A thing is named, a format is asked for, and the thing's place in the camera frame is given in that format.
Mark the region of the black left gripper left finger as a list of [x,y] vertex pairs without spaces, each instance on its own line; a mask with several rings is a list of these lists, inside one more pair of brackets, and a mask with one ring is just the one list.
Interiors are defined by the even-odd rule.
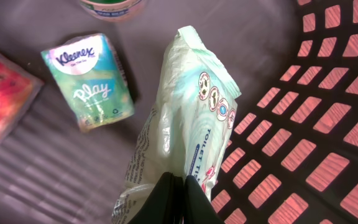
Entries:
[[184,183],[170,172],[162,174],[142,208],[129,224],[179,224],[183,219]]

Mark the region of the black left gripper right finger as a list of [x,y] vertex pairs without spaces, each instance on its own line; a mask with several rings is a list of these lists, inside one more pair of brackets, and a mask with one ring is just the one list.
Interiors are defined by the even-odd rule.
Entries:
[[224,224],[192,175],[186,178],[184,187],[184,224]]

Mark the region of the green toilet tissue wipes pack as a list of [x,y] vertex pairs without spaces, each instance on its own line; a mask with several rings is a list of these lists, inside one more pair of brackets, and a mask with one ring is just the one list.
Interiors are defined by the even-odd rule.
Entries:
[[164,172],[194,177],[210,196],[240,94],[195,28],[180,28],[164,53],[157,97],[127,166],[113,223],[130,222]]

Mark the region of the teal Kleenex tissue pack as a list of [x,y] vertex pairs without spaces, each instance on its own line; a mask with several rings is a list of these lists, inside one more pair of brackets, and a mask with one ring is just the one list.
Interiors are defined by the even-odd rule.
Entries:
[[134,114],[125,73],[105,34],[75,37],[42,51],[41,56],[81,131],[88,132]]

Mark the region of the orange red tissue pack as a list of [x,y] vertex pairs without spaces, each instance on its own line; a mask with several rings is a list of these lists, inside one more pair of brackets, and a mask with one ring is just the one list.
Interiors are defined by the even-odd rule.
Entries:
[[43,81],[0,54],[0,142],[37,96]]

